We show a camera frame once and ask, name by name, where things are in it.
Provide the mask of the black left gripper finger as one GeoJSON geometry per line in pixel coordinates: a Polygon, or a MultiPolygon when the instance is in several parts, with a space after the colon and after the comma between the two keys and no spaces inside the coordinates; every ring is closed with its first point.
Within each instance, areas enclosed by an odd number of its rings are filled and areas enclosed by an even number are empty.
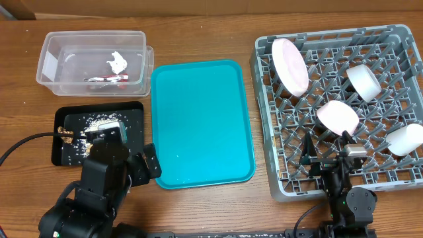
{"type": "Polygon", "coordinates": [[[131,187],[148,184],[150,181],[149,169],[141,153],[131,156],[128,160],[128,174],[131,178],[131,187]]]}
{"type": "Polygon", "coordinates": [[[147,144],[143,147],[143,158],[147,167],[149,178],[157,179],[162,175],[162,169],[156,154],[155,145],[147,144]]]}

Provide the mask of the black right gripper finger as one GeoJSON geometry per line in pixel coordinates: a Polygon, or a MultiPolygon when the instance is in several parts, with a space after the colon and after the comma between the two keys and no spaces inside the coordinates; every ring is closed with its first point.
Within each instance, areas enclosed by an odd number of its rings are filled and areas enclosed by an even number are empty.
{"type": "Polygon", "coordinates": [[[348,131],[344,130],[342,132],[342,144],[343,145],[351,145],[355,144],[356,141],[352,138],[352,136],[348,133],[348,131]]]}
{"type": "Polygon", "coordinates": [[[311,165],[317,161],[317,152],[311,134],[307,132],[303,137],[303,150],[299,159],[300,165],[311,165]]]}

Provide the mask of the beige bowl with crumbs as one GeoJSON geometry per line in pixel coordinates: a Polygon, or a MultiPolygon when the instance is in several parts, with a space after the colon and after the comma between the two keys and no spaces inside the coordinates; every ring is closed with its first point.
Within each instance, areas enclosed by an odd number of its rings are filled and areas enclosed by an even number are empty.
{"type": "Polygon", "coordinates": [[[318,109],[317,118],[324,127],[339,136],[344,131],[352,136],[359,124],[356,112],[339,100],[330,100],[318,109]]]}

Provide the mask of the brown food scrap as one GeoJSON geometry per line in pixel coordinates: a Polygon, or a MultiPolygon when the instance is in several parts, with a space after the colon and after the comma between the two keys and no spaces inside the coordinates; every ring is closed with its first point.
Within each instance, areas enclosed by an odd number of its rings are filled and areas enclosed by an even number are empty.
{"type": "Polygon", "coordinates": [[[61,134],[60,138],[63,143],[72,144],[74,133],[72,131],[66,130],[64,127],[58,127],[58,133],[61,134]]]}

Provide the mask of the grey bowl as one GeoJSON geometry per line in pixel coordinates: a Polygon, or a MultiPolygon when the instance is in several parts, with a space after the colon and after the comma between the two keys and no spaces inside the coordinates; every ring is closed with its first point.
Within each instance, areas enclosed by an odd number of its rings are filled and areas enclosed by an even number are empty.
{"type": "Polygon", "coordinates": [[[381,92],[381,85],[368,66],[361,64],[351,67],[346,70],[346,74],[364,101],[370,102],[381,92]]]}

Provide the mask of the white paper cup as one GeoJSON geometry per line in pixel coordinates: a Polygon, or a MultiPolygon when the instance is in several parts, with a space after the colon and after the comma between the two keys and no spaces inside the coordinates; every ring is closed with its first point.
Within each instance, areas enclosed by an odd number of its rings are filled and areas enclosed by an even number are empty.
{"type": "Polygon", "coordinates": [[[417,147],[422,145],[422,126],[420,124],[409,124],[391,132],[386,137],[389,143],[388,149],[398,156],[408,155],[417,147]]]}

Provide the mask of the red snack wrapper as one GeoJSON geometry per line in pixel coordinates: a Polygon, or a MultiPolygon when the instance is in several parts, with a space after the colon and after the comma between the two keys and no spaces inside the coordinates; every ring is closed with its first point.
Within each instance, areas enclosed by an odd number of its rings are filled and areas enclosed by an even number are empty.
{"type": "Polygon", "coordinates": [[[109,82],[109,83],[118,83],[118,82],[127,82],[129,79],[128,74],[119,74],[119,75],[106,75],[102,77],[91,77],[84,79],[85,82],[109,82]]]}

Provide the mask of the white round plate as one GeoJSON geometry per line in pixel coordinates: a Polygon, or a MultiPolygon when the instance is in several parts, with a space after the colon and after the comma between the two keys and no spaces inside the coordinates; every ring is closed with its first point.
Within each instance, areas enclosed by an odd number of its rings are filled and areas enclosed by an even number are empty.
{"type": "Polygon", "coordinates": [[[288,39],[275,39],[272,44],[274,68],[284,87],[296,97],[303,95],[309,86],[307,66],[300,51],[288,39]]]}

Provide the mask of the white napkin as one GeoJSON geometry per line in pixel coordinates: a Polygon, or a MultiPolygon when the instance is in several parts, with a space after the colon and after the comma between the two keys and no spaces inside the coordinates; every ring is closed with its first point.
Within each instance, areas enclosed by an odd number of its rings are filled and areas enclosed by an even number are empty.
{"type": "Polygon", "coordinates": [[[112,56],[114,59],[112,61],[107,61],[107,63],[110,65],[112,72],[118,75],[126,70],[128,63],[117,51],[113,52],[112,56]]]}

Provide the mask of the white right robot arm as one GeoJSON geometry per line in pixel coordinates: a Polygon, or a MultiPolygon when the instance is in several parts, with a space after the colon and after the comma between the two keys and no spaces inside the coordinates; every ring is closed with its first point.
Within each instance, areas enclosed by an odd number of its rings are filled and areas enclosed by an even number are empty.
{"type": "Polygon", "coordinates": [[[300,163],[310,166],[309,177],[321,179],[319,188],[327,196],[331,214],[331,220],[322,222],[313,237],[376,238],[375,230],[367,226],[373,223],[377,195],[354,187],[350,180],[350,174],[361,169],[367,160],[367,151],[347,131],[342,132],[341,140],[344,147],[334,157],[319,158],[311,136],[304,138],[300,163]]]}

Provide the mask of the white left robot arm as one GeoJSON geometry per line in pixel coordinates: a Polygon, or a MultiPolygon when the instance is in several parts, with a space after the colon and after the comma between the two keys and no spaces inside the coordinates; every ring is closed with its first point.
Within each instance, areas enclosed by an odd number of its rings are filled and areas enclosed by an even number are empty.
{"type": "Polygon", "coordinates": [[[130,188],[161,176],[155,146],[150,143],[136,155],[125,146],[122,132],[88,132],[91,143],[81,178],[70,183],[56,204],[41,218],[41,237],[166,237],[147,233],[125,223],[114,225],[118,209],[130,188]]]}

